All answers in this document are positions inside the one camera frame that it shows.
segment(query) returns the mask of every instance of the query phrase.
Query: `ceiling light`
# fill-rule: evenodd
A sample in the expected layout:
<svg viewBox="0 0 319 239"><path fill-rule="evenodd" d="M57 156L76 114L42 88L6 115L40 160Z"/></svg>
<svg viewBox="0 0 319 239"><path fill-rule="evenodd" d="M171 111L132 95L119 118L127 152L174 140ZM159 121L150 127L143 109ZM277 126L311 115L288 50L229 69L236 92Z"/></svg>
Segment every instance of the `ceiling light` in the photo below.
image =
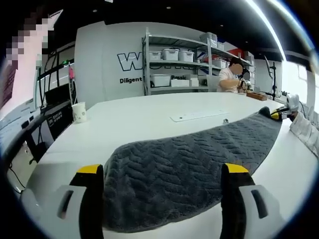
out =
<svg viewBox="0 0 319 239"><path fill-rule="evenodd" d="M273 26L271 26L269 20L266 18L265 14L263 13L263 11L261 11L261 9L256 5L256 3L253 0L246 0L247 4L257 13L257 15L262 19L262 21L264 22L264 24L267 26L268 30L270 31L270 33L272 34L278 48L279 51L281 53L281 56L283 58L284 61L286 61L286 56L284 53L284 49L280 43L280 40L273 28Z"/></svg>

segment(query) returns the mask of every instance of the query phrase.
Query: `textured towel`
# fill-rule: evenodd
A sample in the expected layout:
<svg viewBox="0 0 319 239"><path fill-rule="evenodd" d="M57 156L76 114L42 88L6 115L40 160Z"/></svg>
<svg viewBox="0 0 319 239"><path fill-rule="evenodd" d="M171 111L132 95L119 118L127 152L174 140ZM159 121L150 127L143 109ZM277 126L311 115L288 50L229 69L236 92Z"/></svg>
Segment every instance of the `textured towel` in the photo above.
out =
<svg viewBox="0 0 319 239"><path fill-rule="evenodd" d="M104 226L138 232L193 217L221 199L225 162L252 174L274 145L281 122L260 113L188 135L134 142L105 165Z"/></svg>

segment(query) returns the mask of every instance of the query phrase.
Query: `paper cup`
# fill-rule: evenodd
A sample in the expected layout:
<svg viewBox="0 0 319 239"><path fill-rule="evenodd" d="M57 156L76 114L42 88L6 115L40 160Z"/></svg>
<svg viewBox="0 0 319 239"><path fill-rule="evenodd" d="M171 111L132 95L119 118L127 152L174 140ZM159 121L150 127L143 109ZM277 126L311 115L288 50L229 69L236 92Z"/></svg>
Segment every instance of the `paper cup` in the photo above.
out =
<svg viewBox="0 0 319 239"><path fill-rule="evenodd" d="M85 102L80 102L72 105L73 119L76 123L83 123L86 121Z"/></svg>

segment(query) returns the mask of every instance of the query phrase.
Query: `white table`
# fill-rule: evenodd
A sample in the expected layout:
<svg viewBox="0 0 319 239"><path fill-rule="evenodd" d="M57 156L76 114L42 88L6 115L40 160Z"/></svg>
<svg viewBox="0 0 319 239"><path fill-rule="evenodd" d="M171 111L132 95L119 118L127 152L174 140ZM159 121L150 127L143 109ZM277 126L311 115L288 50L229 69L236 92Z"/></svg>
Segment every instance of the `white table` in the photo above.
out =
<svg viewBox="0 0 319 239"><path fill-rule="evenodd" d="M85 165L102 164L113 151L129 142L183 135L222 125L223 119L240 120L263 106L274 110L280 103L258 101L232 93L184 93L127 98L98 103L87 111L88 121L71 125L40 160L28 187L42 204L50 193L69 184ZM219 109L227 115L173 122L177 114ZM316 157L290 131L285 120L278 138L262 165L253 175L280 202L280 213L288 221L302 205L318 169ZM211 239L219 238L221 207L156 230L121 234L104 231L109 239Z"/></svg>

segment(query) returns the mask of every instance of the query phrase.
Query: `white shirt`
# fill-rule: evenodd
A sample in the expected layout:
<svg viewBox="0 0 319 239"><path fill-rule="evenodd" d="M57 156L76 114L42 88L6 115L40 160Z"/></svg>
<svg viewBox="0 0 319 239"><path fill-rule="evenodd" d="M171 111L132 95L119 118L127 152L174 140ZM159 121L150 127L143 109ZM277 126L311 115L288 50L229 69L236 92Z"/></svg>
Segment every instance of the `white shirt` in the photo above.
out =
<svg viewBox="0 0 319 239"><path fill-rule="evenodd" d="M319 153L319 132L311 122L298 113L294 122L290 125L290 131L304 143L315 156Z"/></svg>
<svg viewBox="0 0 319 239"><path fill-rule="evenodd" d="M217 85L217 92L233 92L237 93L237 86L233 87L232 89L225 90L220 86L220 81L227 80L227 79L234 79L237 80L237 77L231 72L231 70L227 67L222 69L219 72L219 83Z"/></svg>

